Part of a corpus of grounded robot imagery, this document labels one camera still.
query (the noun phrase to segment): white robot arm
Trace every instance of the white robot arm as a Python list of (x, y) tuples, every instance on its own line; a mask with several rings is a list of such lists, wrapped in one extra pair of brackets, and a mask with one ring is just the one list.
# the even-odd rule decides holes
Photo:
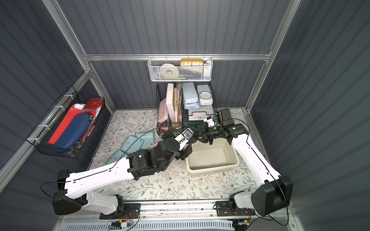
[(139, 150), (119, 161), (80, 173), (62, 170), (58, 176), (58, 191), (53, 197), (57, 215), (66, 215), (80, 209), (101, 212), (101, 219), (120, 218), (123, 198), (106, 196), (93, 190), (117, 181), (139, 179), (165, 171), (174, 158), (185, 159), (191, 154), (191, 143), (197, 140), (212, 144), (215, 138), (226, 138), (241, 155), (256, 179), (255, 192), (241, 191), (230, 196), (232, 210), (254, 208), (260, 215), (267, 215), (289, 204), (292, 182), (266, 161), (253, 143), (242, 124), (234, 124), (229, 109), (217, 111), (218, 126), (207, 122), (199, 129), (186, 129), (175, 137), (167, 132), (157, 147)]

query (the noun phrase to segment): red wallet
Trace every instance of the red wallet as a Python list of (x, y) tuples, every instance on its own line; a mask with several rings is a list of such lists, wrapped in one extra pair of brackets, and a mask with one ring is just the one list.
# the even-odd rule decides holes
[(98, 109), (103, 104), (103, 99), (90, 99), (89, 102), (84, 106), (82, 111), (91, 112)]

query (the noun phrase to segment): light blue tray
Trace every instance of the light blue tray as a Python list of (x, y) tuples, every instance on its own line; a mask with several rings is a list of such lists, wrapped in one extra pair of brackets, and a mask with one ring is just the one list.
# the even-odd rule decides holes
[[(122, 154), (130, 147), (130, 145), (135, 140), (137, 140), (136, 137), (134, 137), (134, 136), (128, 136), (125, 139), (125, 141), (123, 141), (121, 147), (118, 150), (116, 150), (115, 152), (113, 152), (112, 155), (105, 161), (105, 165), (111, 164), (111, 163), (114, 163), (114, 162), (118, 161), (118, 159), (122, 156)], [(123, 155), (122, 158), (126, 158), (126, 156), (128, 156), (128, 154), (133, 153), (133, 152), (136, 152), (137, 150), (139, 150), (141, 148), (141, 146), (143, 145), (143, 143), (144, 143), (144, 140), (143, 139), (139, 139), (138, 141), (136, 141), (129, 148), (129, 150)]]
[[(147, 132), (147, 131), (138, 132), (136, 134), (136, 137), (142, 136), (145, 132)], [(152, 144), (154, 143), (154, 131), (148, 132), (143, 137), (141, 137), (141, 139), (144, 140), (144, 143), (141, 146), (141, 148), (142, 149), (150, 148), (152, 146)]]

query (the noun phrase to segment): gray wall panel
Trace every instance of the gray wall panel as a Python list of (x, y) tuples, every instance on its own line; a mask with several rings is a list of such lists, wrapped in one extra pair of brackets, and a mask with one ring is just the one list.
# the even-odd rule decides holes
[[(0, 167), (25, 141), (59, 96), (83, 73), (41, 1), (0, 1)], [(91, 82), (81, 90), (97, 95)], [(51, 230), (57, 216), (40, 185), (58, 171), (84, 171), (108, 124), (102, 110), (79, 159), (34, 151), (0, 194), (0, 230)], [(46, 185), (53, 194), (56, 185)]]
[(40, 1), (0, 1), (0, 34), (3, 166), (83, 69)]
[(308, 231), (368, 229), (369, 11), (368, 0), (303, 1), (252, 108)]
[(63, 0), (87, 53), (255, 54), (269, 51), (288, 0)]
[[(81, 92), (97, 95), (90, 81)], [(110, 119), (105, 107), (95, 128), (80, 149), (78, 159), (46, 156), (34, 151), (0, 194), (1, 230), (52, 230), (58, 216), (54, 214), (51, 198), (40, 190), (40, 185), (55, 181), (60, 170), (85, 171), (93, 157)], [(57, 190), (56, 184), (44, 185), (49, 194)]]
[[(93, 61), (117, 108), (155, 108), (157, 82), (146, 61)], [(217, 106), (244, 107), (263, 61), (214, 61), (212, 88)]]

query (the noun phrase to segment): white clip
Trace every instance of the white clip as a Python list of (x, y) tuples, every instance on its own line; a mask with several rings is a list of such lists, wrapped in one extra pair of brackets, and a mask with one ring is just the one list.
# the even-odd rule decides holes
[(45, 128), (47, 128), (50, 131), (49, 125), (38, 125), (38, 127), (45, 127)]
[(38, 143), (40, 143), (40, 139), (39, 138), (27, 138), (26, 140), (28, 140), (28, 141), (35, 141), (35, 143), (34, 144), (32, 144), (32, 145), (37, 145)]
[(55, 108), (62, 108), (63, 109), (63, 111), (65, 111), (65, 109), (64, 109), (64, 107), (63, 107), (63, 105), (61, 105), (61, 106), (54, 106)]
[(70, 96), (73, 99), (73, 95), (64, 95), (64, 96)]

